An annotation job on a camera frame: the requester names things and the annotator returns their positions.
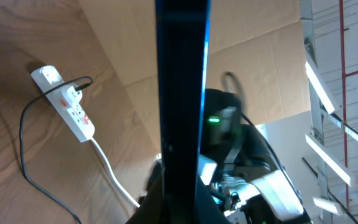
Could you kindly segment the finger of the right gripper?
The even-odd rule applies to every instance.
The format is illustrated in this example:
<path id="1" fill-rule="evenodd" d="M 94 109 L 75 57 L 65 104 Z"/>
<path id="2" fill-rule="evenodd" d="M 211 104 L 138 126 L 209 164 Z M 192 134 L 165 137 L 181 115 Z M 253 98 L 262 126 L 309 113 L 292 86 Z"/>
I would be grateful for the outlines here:
<path id="1" fill-rule="evenodd" d="M 160 174 L 142 201 L 140 208 L 126 224 L 162 224 L 164 221 L 163 174 Z"/>
<path id="2" fill-rule="evenodd" d="M 199 224 L 230 224 L 214 202 L 200 177 L 197 180 L 195 199 L 195 220 Z"/>

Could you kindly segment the blue Galaxy smartphone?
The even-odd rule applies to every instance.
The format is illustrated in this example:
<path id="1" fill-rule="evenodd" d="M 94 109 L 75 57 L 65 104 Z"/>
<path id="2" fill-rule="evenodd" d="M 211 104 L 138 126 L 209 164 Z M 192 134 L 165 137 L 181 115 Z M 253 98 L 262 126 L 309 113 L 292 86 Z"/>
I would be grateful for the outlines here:
<path id="1" fill-rule="evenodd" d="M 162 223 L 196 221 L 209 50 L 209 0 L 156 0 Z"/>

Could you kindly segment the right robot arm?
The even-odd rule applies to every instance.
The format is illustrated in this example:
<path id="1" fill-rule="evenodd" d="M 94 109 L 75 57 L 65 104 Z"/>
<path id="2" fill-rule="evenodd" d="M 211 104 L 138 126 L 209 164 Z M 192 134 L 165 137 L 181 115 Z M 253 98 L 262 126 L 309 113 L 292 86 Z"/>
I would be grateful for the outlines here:
<path id="1" fill-rule="evenodd" d="M 301 197 L 232 93 L 160 95 L 162 161 L 131 223 L 309 223 Z"/>

